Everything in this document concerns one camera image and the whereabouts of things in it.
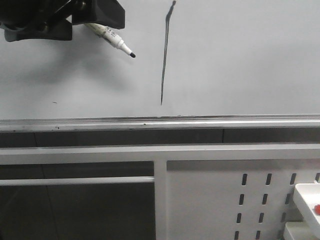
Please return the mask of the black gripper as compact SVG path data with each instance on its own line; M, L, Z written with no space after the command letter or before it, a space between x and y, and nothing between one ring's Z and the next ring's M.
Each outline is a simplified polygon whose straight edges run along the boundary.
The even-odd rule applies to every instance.
M125 28L125 9L117 0L2 0L0 28L7 42L71 41L73 25Z

